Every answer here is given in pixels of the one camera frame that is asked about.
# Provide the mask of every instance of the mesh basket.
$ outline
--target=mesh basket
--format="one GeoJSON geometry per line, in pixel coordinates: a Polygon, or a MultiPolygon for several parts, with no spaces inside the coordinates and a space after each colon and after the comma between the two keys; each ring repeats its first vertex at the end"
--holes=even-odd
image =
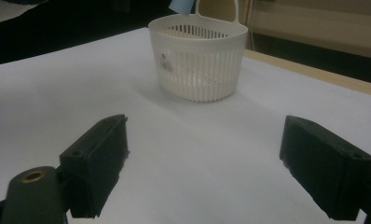
{"type": "Polygon", "coordinates": [[[148,24],[159,83],[181,98],[211,102],[232,94],[238,83],[247,27],[199,14],[171,15],[148,24]]]}

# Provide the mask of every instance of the table edge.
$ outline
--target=table edge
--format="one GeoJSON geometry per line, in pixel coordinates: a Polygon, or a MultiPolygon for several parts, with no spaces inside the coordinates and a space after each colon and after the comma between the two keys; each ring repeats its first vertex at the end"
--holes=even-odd
{"type": "Polygon", "coordinates": [[[313,77],[325,82],[329,82],[353,91],[359,91],[371,95],[371,83],[352,77],[345,77],[336,73],[324,71],[322,69],[309,67],[300,63],[293,63],[284,59],[269,56],[267,54],[246,49],[243,56],[263,63],[269,63],[298,74],[313,77]]]}

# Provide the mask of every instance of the beige wall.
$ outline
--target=beige wall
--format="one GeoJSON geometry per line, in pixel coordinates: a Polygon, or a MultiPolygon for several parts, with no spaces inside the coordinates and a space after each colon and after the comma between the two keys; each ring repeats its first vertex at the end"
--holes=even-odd
{"type": "MultiPolygon", "coordinates": [[[[240,23],[247,22],[250,0],[238,0],[240,23]]],[[[200,0],[199,12],[203,16],[221,19],[224,21],[235,20],[234,0],[200,0]]]]}
{"type": "MultiPolygon", "coordinates": [[[[262,35],[371,58],[371,0],[240,0],[240,21],[262,35]]],[[[233,0],[200,0],[200,12],[233,18],[233,0]]]]}

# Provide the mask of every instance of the basket rim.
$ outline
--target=basket rim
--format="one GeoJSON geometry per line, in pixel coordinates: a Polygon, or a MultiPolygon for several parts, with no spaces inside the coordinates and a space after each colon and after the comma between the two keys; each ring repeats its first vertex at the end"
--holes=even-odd
{"type": "Polygon", "coordinates": [[[241,28],[242,31],[238,32],[237,34],[235,35],[231,35],[231,36],[225,36],[225,37],[220,37],[220,38],[213,38],[213,39],[206,39],[206,38],[201,38],[201,39],[193,39],[193,38],[185,38],[185,37],[179,37],[179,36],[174,36],[174,35],[164,35],[163,33],[161,33],[159,30],[156,30],[156,29],[153,29],[151,28],[151,26],[158,22],[158,21],[164,21],[164,20],[167,20],[167,19],[170,19],[170,18],[173,18],[173,17],[184,17],[183,15],[180,15],[180,14],[174,14],[174,15],[169,15],[169,16],[165,16],[165,17],[161,17],[161,18],[157,18],[151,22],[148,23],[148,29],[150,30],[150,32],[154,32],[155,34],[157,35],[160,35],[160,36],[166,36],[166,37],[169,37],[169,38],[173,38],[173,39],[177,39],[177,40],[187,40],[187,41],[203,41],[203,42],[211,42],[211,41],[214,41],[214,40],[226,40],[226,39],[230,39],[230,38],[236,38],[240,35],[245,35],[247,34],[247,32],[249,31],[249,28],[245,25],[242,25],[240,23],[237,23],[237,22],[231,22],[231,21],[221,21],[221,20],[218,20],[218,19],[215,19],[215,18],[210,18],[210,17],[201,17],[201,16],[198,16],[196,14],[190,14],[188,17],[197,17],[197,18],[202,18],[204,20],[208,20],[208,21],[218,21],[218,22],[224,22],[228,25],[233,25],[233,26],[237,26],[238,28],[241,28]]]}

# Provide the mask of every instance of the basket handle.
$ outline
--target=basket handle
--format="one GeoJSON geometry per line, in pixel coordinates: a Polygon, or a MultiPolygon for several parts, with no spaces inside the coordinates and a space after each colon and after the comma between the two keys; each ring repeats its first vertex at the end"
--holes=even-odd
{"type": "MultiPolygon", "coordinates": [[[[203,17],[200,15],[199,13],[199,2],[200,0],[197,0],[197,5],[196,5],[196,12],[195,14],[199,17],[203,17]]],[[[235,4],[235,20],[233,21],[234,23],[237,23],[237,24],[240,24],[239,23],[239,2],[238,0],[234,0],[234,4],[235,4]]]]}

